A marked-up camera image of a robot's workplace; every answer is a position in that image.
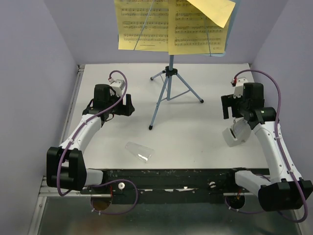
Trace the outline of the clear plastic metronome cover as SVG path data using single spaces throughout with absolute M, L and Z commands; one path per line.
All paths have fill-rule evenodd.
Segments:
M 126 143 L 125 149 L 144 163 L 147 163 L 155 152 L 151 148 L 130 141 Z

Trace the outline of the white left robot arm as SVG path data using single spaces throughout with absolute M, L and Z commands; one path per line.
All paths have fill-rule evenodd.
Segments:
M 93 99 L 82 112 L 79 125 L 58 147 L 50 147 L 46 154 L 46 182 L 49 187 L 81 191 L 91 186 L 104 193 L 109 186 L 102 170 L 87 169 L 83 153 L 93 136 L 109 116 L 127 116 L 134 112 L 131 95 L 125 93 L 126 84 L 116 80 L 97 84 Z

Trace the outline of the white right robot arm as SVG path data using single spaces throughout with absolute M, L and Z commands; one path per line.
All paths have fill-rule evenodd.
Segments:
M 304 180 L 294 166 L 276 123 L 276 110 L 264 106 L 264 86 L 240 79 L 233 82 L 234 93 L 221 97 L 223 117 L 237 122 L 223 131 L 228 146 L 247 141 L 251 133 L 257 137 L 266 158 L 270 179 L 264 179 L 246 168 L 234 168 L 225 179 L 225 187 L 235 192 L 245 188 L 258 197 L 263 210 L 297 210 L 313 191 L 310 180 Z

